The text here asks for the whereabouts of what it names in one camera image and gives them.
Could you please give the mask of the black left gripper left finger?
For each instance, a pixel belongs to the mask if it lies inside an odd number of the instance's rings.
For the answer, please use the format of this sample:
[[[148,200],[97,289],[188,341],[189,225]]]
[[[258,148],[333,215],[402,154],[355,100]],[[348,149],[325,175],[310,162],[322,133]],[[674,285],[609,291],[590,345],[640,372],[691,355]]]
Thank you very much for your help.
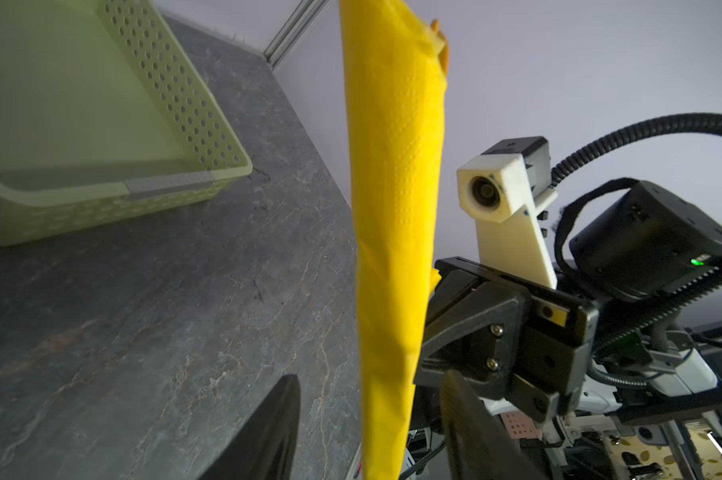
[[[298,377],[282,376],[200,478],[289,479],[300,408]]]

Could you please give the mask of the yellow paper napkin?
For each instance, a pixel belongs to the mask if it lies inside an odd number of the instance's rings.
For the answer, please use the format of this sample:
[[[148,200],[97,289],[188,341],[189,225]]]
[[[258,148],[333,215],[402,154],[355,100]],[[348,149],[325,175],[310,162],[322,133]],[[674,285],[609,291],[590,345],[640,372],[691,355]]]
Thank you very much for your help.
[[[447,76],[439,39],[406,3],[343,1],[339,9],[357,242],[362,474],[395,479],[438,281]]]

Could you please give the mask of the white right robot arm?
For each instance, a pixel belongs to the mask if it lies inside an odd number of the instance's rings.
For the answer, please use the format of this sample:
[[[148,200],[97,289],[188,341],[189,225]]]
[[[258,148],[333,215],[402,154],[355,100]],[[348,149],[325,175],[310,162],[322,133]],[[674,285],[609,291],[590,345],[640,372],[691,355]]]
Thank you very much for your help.
[[[688,419],[722,406],[722,381],[692,336],[675,326],[691,303],[722,286],[722,227],[648,181],[597,189],[620,198],[579,232],[587,203],[563,213],[557,245],[574,260],[551,289],[479,263],[437,262],[415,375],[412,424],[438,427],[446,373],[538,422],[594,411],[588,386],[627,425]]]

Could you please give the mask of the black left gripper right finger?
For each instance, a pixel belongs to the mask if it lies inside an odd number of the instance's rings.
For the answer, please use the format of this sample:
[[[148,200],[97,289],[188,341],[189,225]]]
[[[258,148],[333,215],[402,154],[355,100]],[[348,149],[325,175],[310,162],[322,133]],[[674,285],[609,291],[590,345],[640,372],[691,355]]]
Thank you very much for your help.
[[[449,370],[440,387],[442,426],[454,479],[542,479],[460,372]]]

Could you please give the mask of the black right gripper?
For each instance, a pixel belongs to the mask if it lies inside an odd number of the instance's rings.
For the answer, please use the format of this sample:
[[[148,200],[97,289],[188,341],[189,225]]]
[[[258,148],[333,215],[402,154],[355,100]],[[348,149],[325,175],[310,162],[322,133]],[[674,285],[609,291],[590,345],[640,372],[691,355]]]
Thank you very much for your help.
[[[538,423],[574,411],[597,307],[461,257],[438,260],[436,270],[441,280],[429,300],[414,384],[437,388],[455,370],[479,396],[506,395]]]

